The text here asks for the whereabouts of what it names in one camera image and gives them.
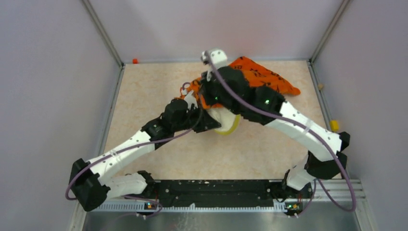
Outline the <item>white pillow yellow edge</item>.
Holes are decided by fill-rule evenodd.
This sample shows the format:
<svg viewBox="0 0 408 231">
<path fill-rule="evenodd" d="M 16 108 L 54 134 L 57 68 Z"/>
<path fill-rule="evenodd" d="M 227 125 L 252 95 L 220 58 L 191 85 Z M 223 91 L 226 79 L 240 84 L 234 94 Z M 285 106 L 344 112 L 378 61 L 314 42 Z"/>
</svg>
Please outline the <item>white pillow yellow edge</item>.
<svg viewBox="0 0 408 231">
<path fill-rule="evenodd" d="M 221 135 L 231 134 L 238 127 L 241 119 L 240 115 L 235 115 L 224 107 L 210 108 L 206 111 L 214 120 L 220 123 L 221 127 L 216 128 L 215 132 Z"/>
</svg>

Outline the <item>orange patterned pillowcase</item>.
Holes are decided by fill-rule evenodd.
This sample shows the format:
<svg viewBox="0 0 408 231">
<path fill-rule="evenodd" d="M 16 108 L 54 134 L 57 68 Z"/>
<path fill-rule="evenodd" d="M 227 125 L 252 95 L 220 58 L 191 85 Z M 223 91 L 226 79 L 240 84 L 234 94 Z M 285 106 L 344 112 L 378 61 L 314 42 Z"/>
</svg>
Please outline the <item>orange patterned pillowcase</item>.
<svg viewBox="0 0 408 231">
<path fill-rule="evenodd" d="M 241 56 L 229 64 L 231 69 L 240 70 L 243 72 L 243 76 L 249 83 L 250 87 L 267 86 L 276 92 L 281 94 L 298 96 L 301 91 L 293 86 L 288 80 L 284 79 L 281 75 L 267 69 L 266 67 L 256 63 L 246 56 Z M 180 88 L 180 98 L 185 99 L 186 95 L 193 91 L 193 96 L 196 100 L 202 101 L 204 109 L 210 108 L 222 108 L 223 105 L 219 102 L 219 99 L 205 99 L 204 96 L 198 96 L 198 92 L 201 86 L 201 78 L 198 77 L 192 82 L 187 82 Z"/>
</svg>

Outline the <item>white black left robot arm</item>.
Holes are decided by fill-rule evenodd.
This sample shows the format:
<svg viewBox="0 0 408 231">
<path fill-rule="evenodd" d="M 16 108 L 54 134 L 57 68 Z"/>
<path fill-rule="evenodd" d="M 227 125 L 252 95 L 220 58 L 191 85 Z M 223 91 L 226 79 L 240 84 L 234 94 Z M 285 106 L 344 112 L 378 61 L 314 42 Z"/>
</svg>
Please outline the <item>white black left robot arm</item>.
<svg viewBox="0 0 408 231">
<path fill-rule="evenodd" d="M 72 164 L 67 192 L 86 212 L 99 207 L 110 193 L 112 177 L 137 158 L 190 131 L 196 133 L 221 127 L 220 116 L 204 109 L 200 103 L 173 99 L 157 118 L 141 127 L 132 137 L 110 151 L 88 161 L 82 158 Z"/>
</svg>

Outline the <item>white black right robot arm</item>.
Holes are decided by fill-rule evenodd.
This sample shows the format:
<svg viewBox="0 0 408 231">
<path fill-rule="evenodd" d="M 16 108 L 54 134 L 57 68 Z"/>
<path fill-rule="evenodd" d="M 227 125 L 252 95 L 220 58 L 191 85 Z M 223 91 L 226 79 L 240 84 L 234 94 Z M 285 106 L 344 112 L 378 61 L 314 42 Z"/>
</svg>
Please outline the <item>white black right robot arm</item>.
<svg viewBox="0 0 408 231">
<path fill-rule="evenodd" d="M 339 164 L 349 134 L 324 129 L 285 99 L 285 94 L 299 95 L 299 89 L 264 68 L 224 66 L 218 72 L 221 79 L 206 71 L 191 84 L 204 109 L 219 123 L 218 132 L 232 132 L 242 117 L 276 129 L 307 148 L 307 156 L 283 180 L 286 197 L 295 198 L 313 180 L 331 179 L 342 171 Z"/>
</svg>

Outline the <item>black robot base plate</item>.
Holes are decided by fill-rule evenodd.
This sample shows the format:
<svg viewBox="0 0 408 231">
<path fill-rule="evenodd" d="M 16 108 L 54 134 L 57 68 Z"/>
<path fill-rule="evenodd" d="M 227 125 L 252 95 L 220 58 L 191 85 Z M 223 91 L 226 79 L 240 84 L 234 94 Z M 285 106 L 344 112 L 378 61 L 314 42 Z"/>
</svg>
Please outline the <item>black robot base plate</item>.
<svg viewBox="0 0 408 231">
<path fill-rule="evenodd" d="M 165 208 L 269 207 L 312 195 L 311 184 L 297 191 L 280 180 L 156 180 L 134 196 L 157 200 Z"/>
</svg>

